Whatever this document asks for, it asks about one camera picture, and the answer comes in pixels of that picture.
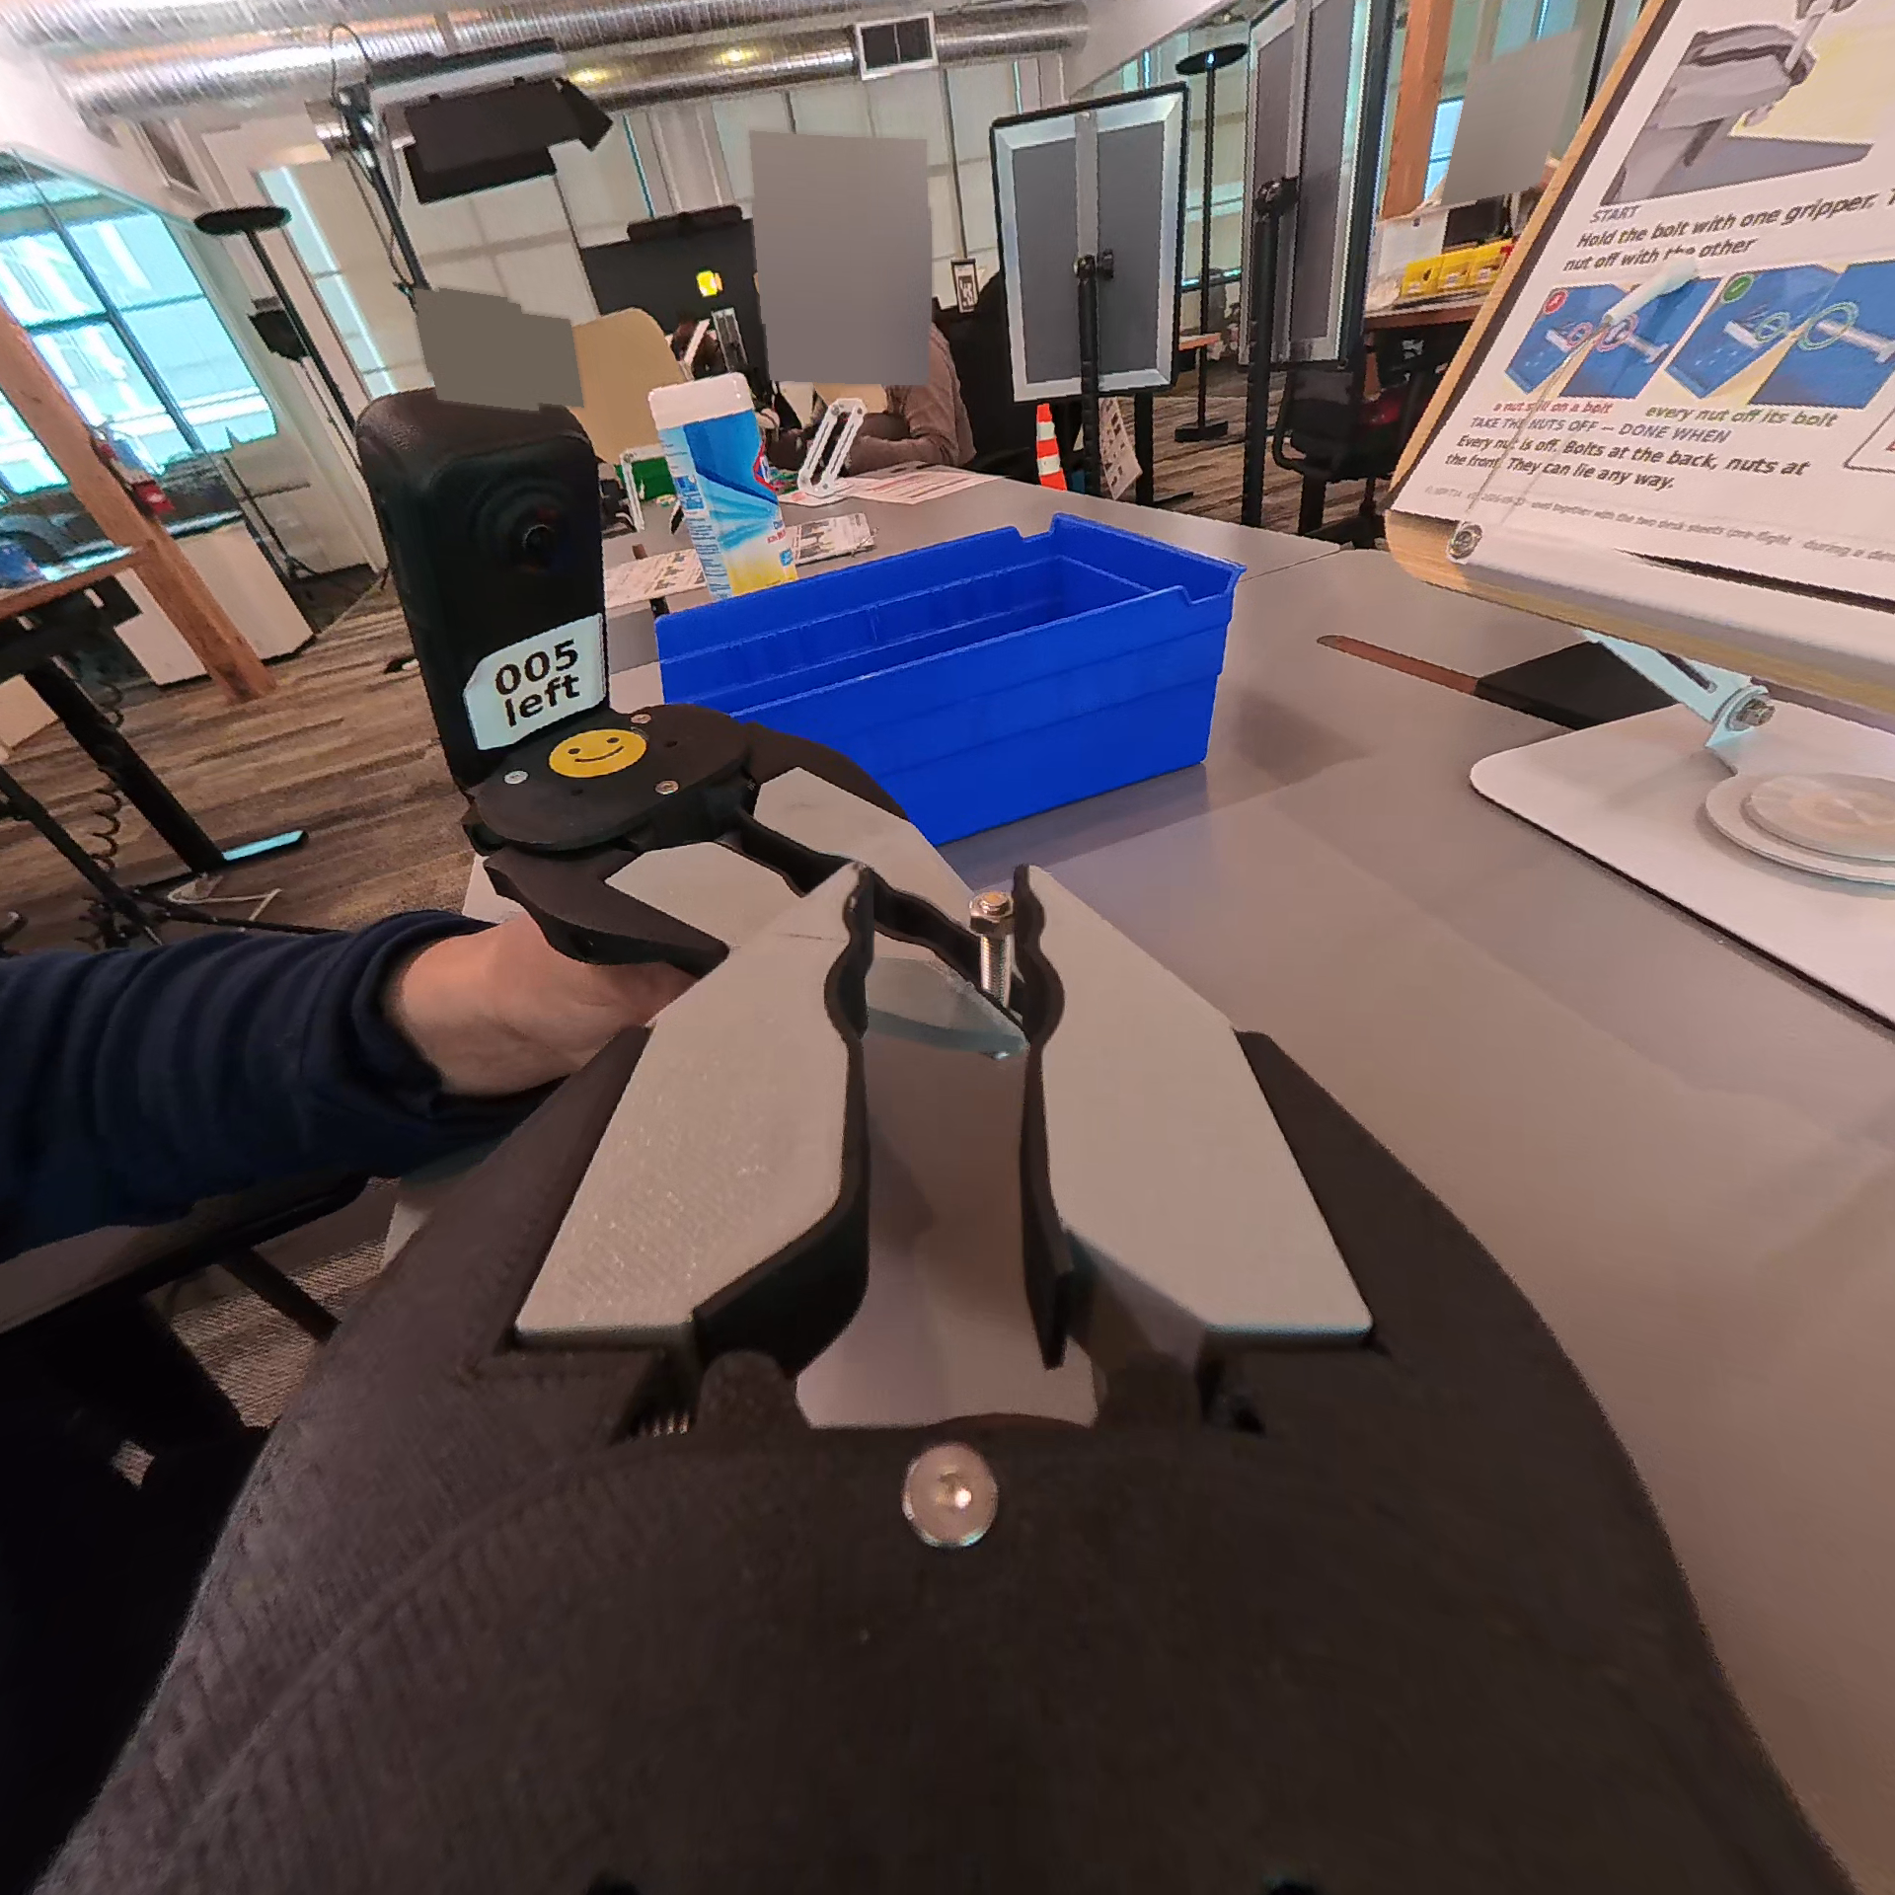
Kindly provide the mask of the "black studio light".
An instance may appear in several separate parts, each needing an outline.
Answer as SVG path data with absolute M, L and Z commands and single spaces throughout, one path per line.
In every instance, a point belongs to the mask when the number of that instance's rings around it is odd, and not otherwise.
M 515 79 L 406 105 L 416 200 L 433 205 L 554 177 L 552 150 L 594 151 L 609 115 L 568 79 Z

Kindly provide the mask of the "black office chair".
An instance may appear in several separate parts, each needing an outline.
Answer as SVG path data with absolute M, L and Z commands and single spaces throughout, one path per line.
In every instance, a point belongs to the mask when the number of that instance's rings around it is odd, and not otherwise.
M 1270 438 L 1275 462 L 1298 477 L 1294 532 L 1353 552 L 1377 552 L 1382 514 L 1377 490 L 1392 482 L 1408 433 L 1408 384 L 1368 393 L 1368 363 L 1301 363 L 1286 372 Z M 1329 526 L 1329 488 L 1358 483 L 1358 509 Z

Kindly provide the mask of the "black floor lamp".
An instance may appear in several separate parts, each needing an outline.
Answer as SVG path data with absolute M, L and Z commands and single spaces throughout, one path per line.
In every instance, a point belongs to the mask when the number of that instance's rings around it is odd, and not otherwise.
M 1185 54 L 1178 62 L 1178 74 L 1185 79 L 1201 79 L 1201 259 L 1197 259 L 1197 327 L 1193 333 L 1196 350 L 1196 411 L 1191 420 L 1175 427 L 1175 440 L 1185 446 L 1218 442 L 1227 437 L 1227 423 L 1210 416 L 1210 363 L 1221 317 L 1213 309 L 1213 289 L 1221 276 L 1213 270 L 1213 221 L 1215 221 L 1215 123 L 1218 123 L 1218 79 L 1221 74 L 1248 60 L 1248 48 L 1241 42 L 1204 46 Z
M 217 241 L 226 245 L 243 245 L 257 270 L 262 272 L 270 297 L 276 298 L 276 307 L 280 312 L 280 327 L 287 327 L 289 334 L 296 338 L 297 347 L 297 363 L 315 374 L 327 406 L 334 411 L 338 423 L 338 440 L 340 440 L 340 457 L 354 475 L 354 483 L 363 490 L 363 506 L 373 514 L 373 496 L 367 490 L 367 482 L 363 475 L 363 462 L 357 446 L 357 413 L 348 402 L 348 395 L 332 372 L 327 359 L 322 356 L 321 344 L 315 342 L 310 323 L 304 323 L 302 312 L 277 272 L 272 262 L 266 236 L 272 230 L 285 230 L 290 221 L 290 212 L 285 205 L 276 203 L 240 203 L 240 205 L 217 205 L 193 217 L 196 230 Z

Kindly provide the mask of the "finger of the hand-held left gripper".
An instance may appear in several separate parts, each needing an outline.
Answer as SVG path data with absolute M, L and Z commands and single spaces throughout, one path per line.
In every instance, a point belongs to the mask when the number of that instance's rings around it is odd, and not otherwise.
M 836 787 L 834 783 L 794 769 L 764 783 L 753 811 L 764 831 L 804 845 L 824 857 L 841 857 L 872 869 L 882 882 L 875 892 L 878 949 L 928 954 L 940 967 L 976 967 L 979 949 L 966 928 L 972 892 L 947 860 L 905 817 Z M 893 899 L 913 896 L 924 910 L 954 924 L 959 949 L 951 952 L 933 940 L 905 936 L 892 931 Z
M 699 935 L 725 941 L 729 951 L 742 949 L 799 901 L 773 869 L 721 845 L 645 853 L 618 869 L 607 885 Z M 878 1037 L 986 1059 L 1026 1054 L 1020 1028 L 1003 1020 L 967 979 L 924 946 L 880 933 L 863 997 L 867 1025 Z

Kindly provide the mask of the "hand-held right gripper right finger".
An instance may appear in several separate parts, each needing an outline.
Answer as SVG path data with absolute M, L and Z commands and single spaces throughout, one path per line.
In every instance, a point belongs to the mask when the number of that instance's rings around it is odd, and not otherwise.
M 1015 872 L 1026 1304 L 1047 1367 L 1356 1345 L 1369 1308 L 1250 1043 L 1045 869 Z

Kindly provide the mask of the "silver air duct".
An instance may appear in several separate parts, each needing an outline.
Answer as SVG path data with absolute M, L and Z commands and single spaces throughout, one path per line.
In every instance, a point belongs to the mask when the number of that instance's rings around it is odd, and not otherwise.
M 1218 5 L 558 2 L 4 5 L 4 68 L 94 125 L 315 108 L 429 62 L 552 53 L 604 106 L 857 79 L 853 23 L 933 12 L 938 64 L 1061 58 L 1081 89 Z

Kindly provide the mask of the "white board stand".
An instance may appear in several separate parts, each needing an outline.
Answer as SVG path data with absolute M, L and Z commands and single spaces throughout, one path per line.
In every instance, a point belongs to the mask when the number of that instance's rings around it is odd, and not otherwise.
M 1625 715 L 1482 758 L 1482 799 L 1890 1025 L 1887 722 L 1600 632 L 1531 670 Z

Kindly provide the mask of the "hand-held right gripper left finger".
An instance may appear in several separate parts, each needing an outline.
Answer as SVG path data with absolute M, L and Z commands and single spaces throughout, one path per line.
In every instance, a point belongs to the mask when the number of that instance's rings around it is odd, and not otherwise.
M 654 1350 L 689 1380 L 751 1352 L 797 1376 L 841 1336 L 869 1283 L 863 882 L 833 874 L 657 1015 L 522 1345 Z

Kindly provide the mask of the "blue plastic bin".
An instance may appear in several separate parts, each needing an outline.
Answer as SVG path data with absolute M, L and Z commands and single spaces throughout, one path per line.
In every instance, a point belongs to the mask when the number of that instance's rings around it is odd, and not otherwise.
M 663 697 L 839 752 L 936 847 L 1202 763 L 1244 568 L 1073 512 L 654 623 Z

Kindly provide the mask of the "white frame bracket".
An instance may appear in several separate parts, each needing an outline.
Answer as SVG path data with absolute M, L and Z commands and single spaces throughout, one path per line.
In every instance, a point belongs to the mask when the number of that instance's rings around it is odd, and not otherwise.
M 822 506 L 839 496 L 863 420 L 867 406 L 857 395 L 844 395 L 824 408 L 797 471 L 794 492 L 801 503 Z

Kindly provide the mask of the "black monitor screen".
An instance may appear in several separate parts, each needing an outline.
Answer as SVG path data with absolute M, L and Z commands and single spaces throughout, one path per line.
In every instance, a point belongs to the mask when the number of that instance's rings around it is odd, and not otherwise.
M 729 309 L 753 363 L 768 354 L 751 223 L 738 205 L 634 221 L 618 245 L 579 248 L 601 317 L 644 309 L 659 327 Z

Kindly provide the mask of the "person's left hand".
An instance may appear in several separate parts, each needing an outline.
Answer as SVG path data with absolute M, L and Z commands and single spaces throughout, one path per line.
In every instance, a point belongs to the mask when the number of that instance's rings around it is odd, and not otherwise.
M 382 1010 L 446 1095 L 506 1099 L 577 1075 L 693 984 L 668 964 L 581 964 L 530 916 L 510 916 L 419 949 Z

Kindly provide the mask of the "black-legged desk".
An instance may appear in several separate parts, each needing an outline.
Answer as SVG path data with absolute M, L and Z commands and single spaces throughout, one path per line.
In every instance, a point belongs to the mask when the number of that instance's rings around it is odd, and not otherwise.
M 39 697 L 104 785 L 179 863 L 174 875 L 148 888 L 151 893 L 304 849 L 310 836 L 302 829 L 243 845 L 217 845 L 136 752 L 114 715 L 99 708 L 81 680 L 66 669 L 66 659 L 80 650 L 85 634 L 113 632 L 133 618 L 133 602 L 121 582 L 129 568 L 131 553 L 94 553 L 6 588 L 2 681 L 22 681 Z

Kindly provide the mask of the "white cabinet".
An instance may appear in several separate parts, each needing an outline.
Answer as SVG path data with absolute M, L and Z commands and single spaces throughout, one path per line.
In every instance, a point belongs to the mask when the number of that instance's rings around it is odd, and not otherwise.
M 259 659 L 290 658 L 311 643 L 315 629 L 302 617 L 277 568 L 254 545 L 241 514 L 204 530 L 183 530 L 175 536 L 175 545 Z M 204 680 L 206 669 L 183 642 L 174 622 L 154 602 L 142 575 L 125 572 L 117 582 L 137 605 L 137 614 L 114 625 L 114 636 L 137 669 L 158 688 Z

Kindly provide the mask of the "large window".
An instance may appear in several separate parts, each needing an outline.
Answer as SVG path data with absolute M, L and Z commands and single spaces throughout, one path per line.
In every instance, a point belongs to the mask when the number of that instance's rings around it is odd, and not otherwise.
M 277 438 L 266 391 L 155 211 L 4 155 L 2 297 L 85 423 L 137 467 L 166 477 Z

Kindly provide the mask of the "wooden post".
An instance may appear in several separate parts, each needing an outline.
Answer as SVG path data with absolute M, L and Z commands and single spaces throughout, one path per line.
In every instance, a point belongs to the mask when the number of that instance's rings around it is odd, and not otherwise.
M 276 681 L 259 654 L 172 536 L 139 510 L 131 490 L 99 459 L 85 417 L 10 312 L 2 312 L 2 393 L 33 440 L 60 467 L 90 518 L 129 552 L 131 568 L 183 643 L 193 650 L 206 675 L 237 705 L 270 696 Z

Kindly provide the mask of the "disinfecting wipes canister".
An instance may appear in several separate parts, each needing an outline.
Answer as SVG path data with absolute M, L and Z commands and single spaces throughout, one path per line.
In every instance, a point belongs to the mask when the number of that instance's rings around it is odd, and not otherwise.
M 738 372 L 657 387 L 647 406 L 712 600 L 799 578 L 751 388 Z

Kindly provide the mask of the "tan chair back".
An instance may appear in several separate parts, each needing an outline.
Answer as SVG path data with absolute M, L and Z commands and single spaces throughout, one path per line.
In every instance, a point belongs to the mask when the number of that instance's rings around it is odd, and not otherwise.
M 644 309 L 574 323 L 579 400 L 574 406 L 598 460 L 618 462 L 634 447 L 657 446 L 654 388 L 689 381 L 673 354 L 673 334 Z

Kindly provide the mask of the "framed grey panel on stand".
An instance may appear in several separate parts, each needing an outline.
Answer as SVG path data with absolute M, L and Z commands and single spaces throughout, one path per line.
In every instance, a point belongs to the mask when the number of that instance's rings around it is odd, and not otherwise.
M 1365 297 L 1392 2 L 1267 5 L 1248 34 L 1241 523 L 1263 523 L 1273 424 L 1294 381 L 1344 423 L 1368 377 Z
M 1081 402 L 1096 496 L 1100 400 L 1174 384 L 1189 123 L 1191 90 L 1166 85 L 989 130 L 1011 391 Z

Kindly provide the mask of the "person's left forearm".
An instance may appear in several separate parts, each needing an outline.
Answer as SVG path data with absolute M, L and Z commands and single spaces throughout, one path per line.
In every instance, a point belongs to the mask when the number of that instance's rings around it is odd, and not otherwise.
M 324 1174 L 393 1179 L 496 1140 L 524 1098 L 452 1098 L 384 999 L 479 924 L 41 952 L 2 972 L 2 1257 Z

